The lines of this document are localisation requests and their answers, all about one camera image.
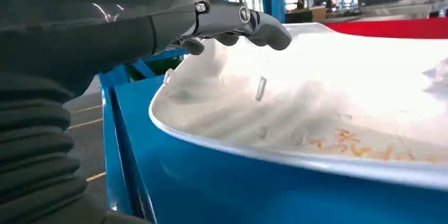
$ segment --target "gray floor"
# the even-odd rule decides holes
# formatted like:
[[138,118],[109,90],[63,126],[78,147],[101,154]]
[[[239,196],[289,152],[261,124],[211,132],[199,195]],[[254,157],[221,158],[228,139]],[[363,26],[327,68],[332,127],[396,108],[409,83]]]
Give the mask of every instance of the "gray floor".
[[[65,104],[72,113],[71,126],[67,133],[74,139],[74,149],[69,154],[80,160],[78,173],[86,179],[105,172],[102,138],[102,109],[99,84],[93,81],[86,93]],[[106,177],[103,175],[88,183],[87,194],[102,205],[106,205]]]

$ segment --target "metal clip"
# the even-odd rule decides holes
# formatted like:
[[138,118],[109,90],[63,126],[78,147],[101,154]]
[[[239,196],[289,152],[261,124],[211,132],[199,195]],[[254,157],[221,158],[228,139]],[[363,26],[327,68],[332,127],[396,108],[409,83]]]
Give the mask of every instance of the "metal clip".
[[171,77],[174,74],[174,70],[172,68],[169,68],[166,73],[165,73],[165,78],[163,78],[163,84],[164,85],[168,85],[168,83],[170,82]]
[[255,100],[261,101],[263,98],[263,94],[265,92],[266,87],[266,78],[261,76],[260,81],[258,82],[258,89],[257,89],[257,95],[255,96]]

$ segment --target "screw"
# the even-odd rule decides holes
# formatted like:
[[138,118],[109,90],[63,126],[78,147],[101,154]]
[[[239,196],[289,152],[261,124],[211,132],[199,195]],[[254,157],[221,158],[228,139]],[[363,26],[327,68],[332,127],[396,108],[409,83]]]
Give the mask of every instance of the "screw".
[[199,2],[194,7],[196,8],[196,11],[198,11],[198,13],[205,13],[207,11],[207,6],[204,2]]
[[250,21],[250,10],[247,6],[241,6],[238,10],[239,18],[242,22],[248,23]]

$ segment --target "robotic hand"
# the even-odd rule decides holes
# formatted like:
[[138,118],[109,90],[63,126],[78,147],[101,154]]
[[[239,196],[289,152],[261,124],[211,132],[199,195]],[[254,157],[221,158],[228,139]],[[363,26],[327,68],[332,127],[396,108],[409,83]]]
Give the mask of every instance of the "robotic hand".
[[285,49],[274,18],[220,0],[0,0],[0,223],[147,223],[93,204],[62,104],[94,75],[197,38]]
[[197,21],[194,28],[176,39],[170,47],[182,47],[198,55],[204,47],[196,38],[215,38],[231,46],[240,36],[245,36],[257,46],[269,45],[275,50],[284,50],[291,42],[290,34],[277,19],[239,3],[202,0],[195,4],[195,11]]

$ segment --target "white liner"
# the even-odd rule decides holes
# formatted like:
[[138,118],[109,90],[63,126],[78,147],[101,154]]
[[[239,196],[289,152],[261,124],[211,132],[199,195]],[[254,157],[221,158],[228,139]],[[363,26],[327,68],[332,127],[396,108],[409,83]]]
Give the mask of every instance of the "white liner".
[[287,28],[285,51],[241,39],[188,56],[152,100],[154,124],[228,153],[448,190],[448,40]]

